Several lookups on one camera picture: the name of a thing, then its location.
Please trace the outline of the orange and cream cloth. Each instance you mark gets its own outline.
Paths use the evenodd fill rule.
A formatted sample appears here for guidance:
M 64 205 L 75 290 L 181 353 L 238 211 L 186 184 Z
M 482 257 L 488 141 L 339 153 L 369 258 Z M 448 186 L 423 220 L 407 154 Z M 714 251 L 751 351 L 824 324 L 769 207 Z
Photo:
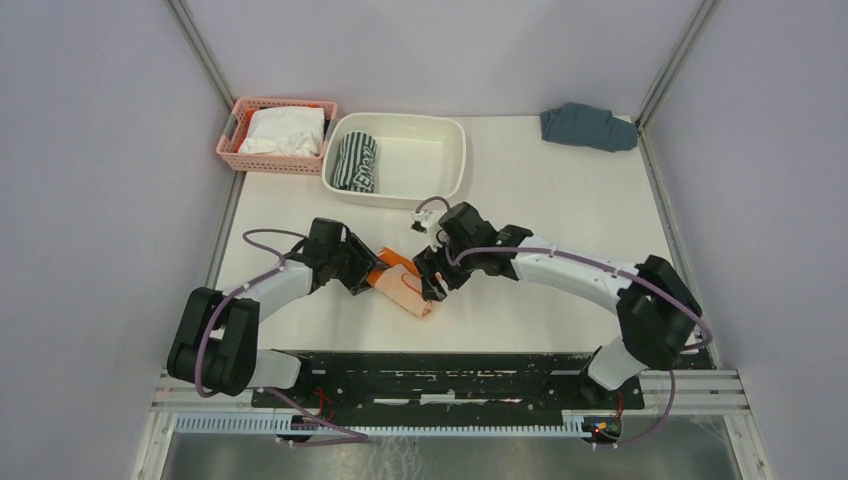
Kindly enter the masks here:
M 368 284 L 414 317 L 429 316 L 434 302 L 423 298 L 421 277 L 413 262 L 388 247 L 380 249 L 377 257 L 387 267 L 373 270 Z

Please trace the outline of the green white striped towel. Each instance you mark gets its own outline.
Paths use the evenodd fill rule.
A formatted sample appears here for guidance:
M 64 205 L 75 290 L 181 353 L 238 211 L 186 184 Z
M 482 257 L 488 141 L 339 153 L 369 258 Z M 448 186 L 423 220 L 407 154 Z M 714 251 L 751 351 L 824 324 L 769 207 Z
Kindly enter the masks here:
M 338 190 L 374 193 L 376 190 L 376 139 L 363 131 L 345 134 L 340 143 L 330 185 Z

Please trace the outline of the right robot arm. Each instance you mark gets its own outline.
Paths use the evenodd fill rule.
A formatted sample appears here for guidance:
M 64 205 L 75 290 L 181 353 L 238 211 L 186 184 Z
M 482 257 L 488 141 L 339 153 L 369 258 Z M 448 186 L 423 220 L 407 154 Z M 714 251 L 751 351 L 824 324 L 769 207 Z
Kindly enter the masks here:
M 694 347 L 689 338 L 702 325 L 701 307 L 662 257 L 632 263 L 577 253 L 524 227 L 496 229 L 467 202 L 443 213 L 419 205 L 411 227 L 429 242 L 413 259 L 427 301 L 445 300 L 481 271 L 552 287 L 616 316 L 619 334 L 592 354 L 577 382 L 580 400 L 591 408 L 606 406 L 644 371 L 672 369 Z

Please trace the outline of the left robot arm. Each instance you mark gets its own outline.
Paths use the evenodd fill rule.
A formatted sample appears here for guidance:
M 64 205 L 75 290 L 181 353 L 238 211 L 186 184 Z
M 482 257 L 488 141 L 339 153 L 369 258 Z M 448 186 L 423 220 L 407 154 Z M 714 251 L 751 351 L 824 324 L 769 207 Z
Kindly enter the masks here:
M 248 389 L 276 387 L 293 407 L 313 397 L 313 378 L 290 353 L 259 347 L 260 324 L 289 303 L 307 297 L 331 281 L 352 295 L 368 289 L 369 276 L 388 269 L 347 225 L 316 218 L 308 234 L 282 252 L 252 240 L 249 245 L 273 254 L 275 262 L 256 277 L 216 290 L 198 287 L 188 296 L 166 361 L 167 374 L 191 383 L 208 398 L 237 396 Z

